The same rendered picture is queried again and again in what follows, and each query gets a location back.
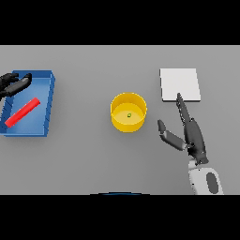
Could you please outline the red beaker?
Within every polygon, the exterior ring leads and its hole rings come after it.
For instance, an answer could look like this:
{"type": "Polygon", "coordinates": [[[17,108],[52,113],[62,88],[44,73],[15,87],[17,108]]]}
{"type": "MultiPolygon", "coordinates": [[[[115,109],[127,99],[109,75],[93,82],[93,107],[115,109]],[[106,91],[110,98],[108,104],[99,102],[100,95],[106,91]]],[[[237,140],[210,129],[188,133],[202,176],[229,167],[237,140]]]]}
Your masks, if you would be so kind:
{"type": "Polygon", "coordinates": [[[5,122],[6,126],[8,128],[13,127],[17,122],[22,120],[27,114],[33,111],[39,104],[39,99],[34,97],[7,119],[5,122]]]}

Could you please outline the pale square measuring scale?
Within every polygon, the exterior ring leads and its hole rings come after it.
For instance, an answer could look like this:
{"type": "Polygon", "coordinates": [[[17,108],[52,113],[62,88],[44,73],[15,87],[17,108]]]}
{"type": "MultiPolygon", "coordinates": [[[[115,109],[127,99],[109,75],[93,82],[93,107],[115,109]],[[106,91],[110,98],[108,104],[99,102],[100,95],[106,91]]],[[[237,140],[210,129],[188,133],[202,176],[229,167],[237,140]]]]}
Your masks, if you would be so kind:
{"type": "Polygon", "coordinates": [[[178,93],[184,101],[199,102],[201,100],[195,68],[161,68],[159,78],[163,101],[176,101],[178,93]]]}

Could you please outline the yellow bowl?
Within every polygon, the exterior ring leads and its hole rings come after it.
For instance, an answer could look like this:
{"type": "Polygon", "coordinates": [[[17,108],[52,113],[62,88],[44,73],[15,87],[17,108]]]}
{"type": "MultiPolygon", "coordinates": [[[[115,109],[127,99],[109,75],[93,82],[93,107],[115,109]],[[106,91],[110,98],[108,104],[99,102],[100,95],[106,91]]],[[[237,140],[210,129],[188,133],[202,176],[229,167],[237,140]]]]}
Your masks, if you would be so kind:
{"type": "Polygon", "coordinates": [[[124,133],[133,133],[143,126],[147,106],[140,95],[125,92],[112,100],[110,111],[112,125],[116,129],[124,133]]]}

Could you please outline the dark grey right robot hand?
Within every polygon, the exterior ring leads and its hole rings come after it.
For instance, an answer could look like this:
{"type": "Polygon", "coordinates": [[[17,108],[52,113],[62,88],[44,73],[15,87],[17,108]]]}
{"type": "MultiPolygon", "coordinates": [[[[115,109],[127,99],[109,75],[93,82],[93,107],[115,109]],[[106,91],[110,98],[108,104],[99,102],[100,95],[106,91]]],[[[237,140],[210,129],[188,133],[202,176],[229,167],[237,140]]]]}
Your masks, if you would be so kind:
{"type": "Polygon", "coordinates": [[[176,106],[184,127],[185,139],[176,136],[166,129],[165,124],[160,119],[157,120],[159,137],[166,144],[179,151],[187,149],[187,153],[196,160],[197,165],[207,164],[209,160],[206,154],[203,134],[196,120],[189,115],[188,108],[180,93],[176,97],[176,106]]]}

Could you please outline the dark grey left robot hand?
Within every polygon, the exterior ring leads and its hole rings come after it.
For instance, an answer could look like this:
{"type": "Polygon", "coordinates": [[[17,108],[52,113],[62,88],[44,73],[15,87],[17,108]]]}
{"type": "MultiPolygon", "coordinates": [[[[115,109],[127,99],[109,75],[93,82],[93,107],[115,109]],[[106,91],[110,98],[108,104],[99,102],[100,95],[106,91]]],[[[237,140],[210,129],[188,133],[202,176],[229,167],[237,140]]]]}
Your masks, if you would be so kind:
{"type": "Polygon", "coordinates": [[[0,76],[0,100],[5,97],[13,97],[26,89],[32,82],[32,74],[27,73],[19,79],[18,73],[6,73],[0,76]]]}

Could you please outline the blue plastic tray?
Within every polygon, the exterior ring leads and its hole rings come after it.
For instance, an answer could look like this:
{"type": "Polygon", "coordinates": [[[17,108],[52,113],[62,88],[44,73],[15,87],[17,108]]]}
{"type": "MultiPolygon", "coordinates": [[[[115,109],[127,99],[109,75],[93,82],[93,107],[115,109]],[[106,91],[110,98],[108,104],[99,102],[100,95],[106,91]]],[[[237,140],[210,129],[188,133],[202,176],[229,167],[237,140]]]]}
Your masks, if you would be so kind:
{"type": "Polygon", "coordinates": [[[32,74],[31,84],[13,97],[6,97],[0,114],[0,135],[6,137],[46,137],[49,131],[55,77],[51,70],[26,69],[13,70],[21,79],[32,74]],[[30,113],[13,127],[5,122],[33,98],[40,102],[30,113]]]}

